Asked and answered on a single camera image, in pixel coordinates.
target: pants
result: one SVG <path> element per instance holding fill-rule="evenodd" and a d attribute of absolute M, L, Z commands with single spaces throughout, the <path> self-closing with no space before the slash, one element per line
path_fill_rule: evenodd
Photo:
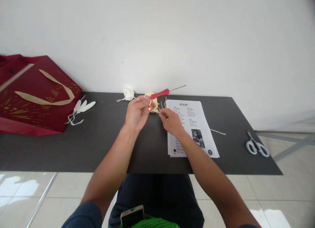
<path fill-rule="evenodd" d="M 118 228 L 120 214 L 139 205 L 143 205 L 145 214 L 174 222 L 180 228 L 203 227 L 189 175 L 127 174 L 108 227 Z"/>

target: black table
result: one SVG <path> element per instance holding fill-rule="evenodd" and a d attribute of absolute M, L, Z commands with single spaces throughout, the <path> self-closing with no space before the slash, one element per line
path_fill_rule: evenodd
<path fill-rule="evenodd" d="M 41 137 L 0 134 L 0 170 L 94 172 L 124 124 L 128 102 L 116 102 L 123 98 L 121 93 L 84 94 L 88 102 L 96 101 L 96 105 L 77 116 L 75 122 L 84 119 L 83 123 L 67 126 L 62 134 Z M 226 133 L 212 132 L 220 155 L 214 161 L 224 173 L 282 175 L 271 156 L 265 158 L 247 151 L 245 143 L 249 137 L 245 129 L 251 131 L 256 141 L 261 141 L 231 97 L 168 95 L 167 99 L 201 101 L 209 127 Z M 164 104 L 165 97 L 158 98 L 161 101 Z M 167 132 L 157 114 L 149 115 L 140 132 L 128 172 L 192 173 L 187 158 L 167 154 Z"/>

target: green mesh fabric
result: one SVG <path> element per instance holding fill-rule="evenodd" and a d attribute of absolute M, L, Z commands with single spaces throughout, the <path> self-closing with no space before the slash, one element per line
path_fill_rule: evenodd
<path fill-rule="evenodd" d="M 163 220 L 162 218 L 153 218 L 151 216 L 145 215 L 145 219 L 138 222 L 131 228 L 180 228 L 176 223 Z"/>

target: dark sleeve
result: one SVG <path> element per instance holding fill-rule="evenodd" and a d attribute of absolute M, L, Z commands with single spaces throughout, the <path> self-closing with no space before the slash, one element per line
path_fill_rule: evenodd
<path fill-rule="evenodd" d="M 102 228 L 102 222 L 98 206 L 87 202 L 79 205 L 61 228 Z"/>
<path fill-rule="evenodd" d="M 258 227 L 254 225 L 242 225 L 239 228 L 258 228 Z"/>

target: gift bag handle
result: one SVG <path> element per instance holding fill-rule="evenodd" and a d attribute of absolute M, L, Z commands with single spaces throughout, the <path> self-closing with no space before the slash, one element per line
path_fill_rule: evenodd
<path fill-rule="evenodd" d="M 27 94 L 27 93 L 22 93 L 19 91 L 15 91 L 15 93 L 17 95 L 19 95 L 21 98 L 33 102 L 33 103 L 37 103 L 39 105 L 55 105 L 55 106 L 62 106 L 62 105 L 66 105 L 72 102 L 72 100 L 74 99 L 74 94 L 72 93 L 71 89 L 69 89 L 68 87 L 64 86 L 63 84 L 61 84 L 58 80 L 56 80 L 54 77 L 52 77 L 50 74 L 48 74 L 47 72 L 43 71 L 43 70 L 39 70 L 46 78 L 50 79 L 51 81 L 60 84 L 65 91 L 67 92 L 69 99 L 68 100 L 63 100 L 63 101 L 59 101 L 59 102 L 48 102 L 46 100 L 43 100 L 41 98 L 35 97 L 33 95 Z"/>

